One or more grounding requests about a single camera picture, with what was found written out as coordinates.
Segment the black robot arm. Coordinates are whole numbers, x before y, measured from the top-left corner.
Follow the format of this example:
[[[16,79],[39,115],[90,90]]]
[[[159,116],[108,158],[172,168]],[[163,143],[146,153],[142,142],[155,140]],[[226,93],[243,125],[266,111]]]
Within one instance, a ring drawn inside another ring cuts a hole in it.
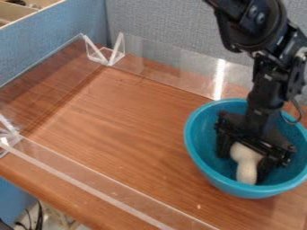
[[[261,182],[290,163],[297,147],[278,130],[282,108],[306,85],[307,35],[282,0],[203,0],[214,10],[224,48],[254,59],[246,113],[219,113],[218,156],[237,164],[237,180]]]

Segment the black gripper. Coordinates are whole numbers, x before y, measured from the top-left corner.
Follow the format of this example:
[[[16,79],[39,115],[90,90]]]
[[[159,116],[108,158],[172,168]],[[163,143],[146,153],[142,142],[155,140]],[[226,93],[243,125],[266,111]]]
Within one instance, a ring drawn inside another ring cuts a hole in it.
[[[257,182],[266,180],[270,173],[279,167],[287,166],[297,154],[297,147],[286,136],[273,128],[266,135],[258,135],[245,126],[245,116],[228,111],[219,112],[215,123],[218,134],[216,150],[219,158],[231,157],[231,146],[239,142],[265,156],[257,166]]]

